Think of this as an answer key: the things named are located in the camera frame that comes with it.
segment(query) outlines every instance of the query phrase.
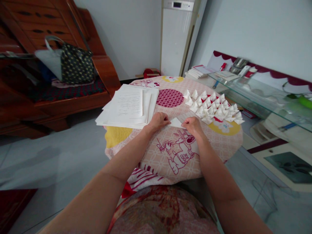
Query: floor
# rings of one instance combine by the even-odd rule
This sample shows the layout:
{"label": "floor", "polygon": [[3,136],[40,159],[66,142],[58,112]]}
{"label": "floor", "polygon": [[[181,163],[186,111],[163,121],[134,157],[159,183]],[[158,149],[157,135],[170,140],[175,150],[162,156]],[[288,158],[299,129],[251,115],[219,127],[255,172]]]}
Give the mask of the floor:
{"label": "floor", "polygon": [[[94,122],[100,112],[73,115],[70,129],[40,139],[0,138],[0,190],[39,188],[9,234],[36,233],[108,162],[105,130]],[[241,148],[226,166],[269,228],[312,233],[312,194],[279,188],[249,158]]]}

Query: pink tablecloth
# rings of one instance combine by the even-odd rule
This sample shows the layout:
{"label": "pink tablecloth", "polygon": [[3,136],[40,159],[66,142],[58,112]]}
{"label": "pink tablecloth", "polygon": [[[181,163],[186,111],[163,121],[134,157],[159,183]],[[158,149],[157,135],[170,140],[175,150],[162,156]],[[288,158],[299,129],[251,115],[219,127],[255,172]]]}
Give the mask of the pink tablecloth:
{"label": "pink tablecloth", "polygon": [[[160,92],[155,112],[167,113],[170,120],[190,112],[182,95],[186,89],[190,93],[196,89],[198,94],[204,90],[208,95],[214,92],[201,83],[183,77],[159,76],[137,80],[131,84],[158,88]],[[242,129],[235,122],[214,121],[206,125],[201,121],[201,126],[223,162],[232,157],[242,145]],[[106,155],[112,158],[139,132],[138,129],[107,127]],[[199,178],[202,173],[198,153],[197,143],[187,130],[166,126],[151,138],[142,161],[128,180],[130,187],[137,191],[146,185],[169,185],[182,180]]]}

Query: wall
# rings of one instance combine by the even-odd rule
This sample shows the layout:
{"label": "wall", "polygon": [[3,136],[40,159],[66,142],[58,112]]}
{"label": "wall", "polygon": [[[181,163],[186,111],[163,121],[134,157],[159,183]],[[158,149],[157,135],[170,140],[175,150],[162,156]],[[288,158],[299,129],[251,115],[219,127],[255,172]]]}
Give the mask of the wall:
{"label": "wall", "polygon": [[191,66],[214,50],[312,82],[311,0],[208,0]]}
{"label": "wall", "polygon": [[75,0],[89,10],[120,80],[160,66],[161,0]]}

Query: handbag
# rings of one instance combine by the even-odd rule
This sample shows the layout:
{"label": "handbag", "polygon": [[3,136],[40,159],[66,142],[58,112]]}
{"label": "handbag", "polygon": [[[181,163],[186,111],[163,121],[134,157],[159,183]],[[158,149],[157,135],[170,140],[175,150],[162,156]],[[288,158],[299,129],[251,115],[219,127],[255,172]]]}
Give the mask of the handbag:
{"label": "handbag", "polygon": [[[53,50],[49,41],[63,43],[60,49]],[[39,58],[62,82],[67,84],[86,84],[94,80],[93,53],[64,42],[56,36],[46,36],[47,50],[37,50]]]}

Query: cushion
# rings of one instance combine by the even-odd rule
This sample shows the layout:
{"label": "cushion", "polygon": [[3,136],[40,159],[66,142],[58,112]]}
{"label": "cushion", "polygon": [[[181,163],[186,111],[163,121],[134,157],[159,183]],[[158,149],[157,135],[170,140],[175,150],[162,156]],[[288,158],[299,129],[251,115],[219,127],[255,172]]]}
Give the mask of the cushion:
{"label": "cushion", "polygon": [[30,92],[28,97],[34,102],[57,101],[84,97],[102,92],[106,92],[106,89],[102,80],[97,77],[93,84],[78,87],[57,88],[51,85],[42,84],[38,86],[37,90]]}

